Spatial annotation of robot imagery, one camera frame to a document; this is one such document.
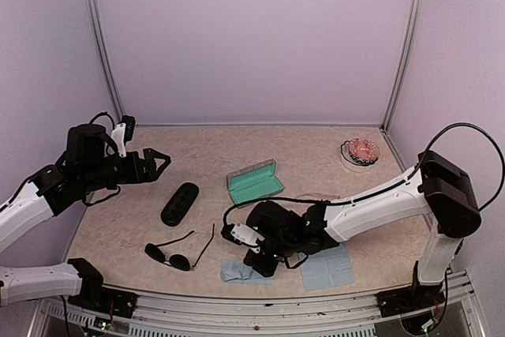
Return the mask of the grey glasses case green lining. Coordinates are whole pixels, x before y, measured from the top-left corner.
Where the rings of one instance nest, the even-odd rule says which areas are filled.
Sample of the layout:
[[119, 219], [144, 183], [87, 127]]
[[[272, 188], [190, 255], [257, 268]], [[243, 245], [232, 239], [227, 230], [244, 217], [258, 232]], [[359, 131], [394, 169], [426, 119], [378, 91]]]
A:
[[231, 200], [234, 204], [240, 204], [281, 193], [284, 186], [275, 172], [276, 161], [268, 159], [229, 173], [226, 176], [226, 186]]

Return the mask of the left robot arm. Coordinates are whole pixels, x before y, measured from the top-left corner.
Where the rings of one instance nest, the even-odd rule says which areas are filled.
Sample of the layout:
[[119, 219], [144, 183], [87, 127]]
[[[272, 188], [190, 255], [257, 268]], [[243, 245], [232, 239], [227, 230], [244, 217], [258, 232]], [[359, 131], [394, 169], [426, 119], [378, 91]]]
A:
[[[1, 206], [1, 249], [77, 202], [89, 205], [88, 195], [107, 189], [111, 196], [122, 185], [155, 182], [171, 163], [168, 155], [152, 148], [129, 152], [131, 122], [117, 124], [112, 132], [95, 123], [71, 128], [66, 149], [55, 164], [47, 165], [23, 181]], [[1, 269], [1, 305], [38, 298], [66, 296], [86, 301], [93, 309], [110, 302], [103, 276], [85, 259], [32, 267]]]

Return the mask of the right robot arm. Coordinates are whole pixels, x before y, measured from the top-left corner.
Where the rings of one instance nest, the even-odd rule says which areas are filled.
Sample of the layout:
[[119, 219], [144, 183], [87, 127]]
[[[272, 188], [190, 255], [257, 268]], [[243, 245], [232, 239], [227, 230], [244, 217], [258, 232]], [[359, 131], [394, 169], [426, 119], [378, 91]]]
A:
[[244, 263], [271, 277], [295, 253], [330, 249], [368, 230], [415, 215], [432, 214], [428, 243], [413, 269], [413, 282], [388, 296], [419, 309], [438, 296], [449, 263], [461, 241], [481, 226], [481, 213], [469, 175], [438, 153], [421, 153], [412, 172], [340, 205], [317, 202], [303, 215], [272, 200], [249, 213], [246, 226], [256, 240]]

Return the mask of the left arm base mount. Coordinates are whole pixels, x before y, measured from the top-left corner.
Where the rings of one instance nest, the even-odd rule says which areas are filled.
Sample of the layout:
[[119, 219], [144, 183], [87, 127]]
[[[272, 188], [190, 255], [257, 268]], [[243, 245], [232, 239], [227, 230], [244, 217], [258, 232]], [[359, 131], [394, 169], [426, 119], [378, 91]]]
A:
[[84, 258], [69, 259], [67, 264], [77, 270], [81, 279], [80, 292], [68, 297], [71, 305], [109, 316], [132, 318], [137, 303], [136, 294], [105, 287], [102, 274]]

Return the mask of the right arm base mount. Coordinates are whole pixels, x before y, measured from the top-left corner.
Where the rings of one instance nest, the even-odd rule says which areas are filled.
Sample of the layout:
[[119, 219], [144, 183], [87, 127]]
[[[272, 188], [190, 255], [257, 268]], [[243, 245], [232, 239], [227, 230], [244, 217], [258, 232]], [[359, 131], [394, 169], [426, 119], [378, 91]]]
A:
[[412, 283], [409, 286], [383, 290], [376, 295], [382, 317], [411, 313], [447, 302], [447, 295], [442, 291], [444, 281], [436, 285], [421, 285], [418, 266], [417, 261], [413, 267]]

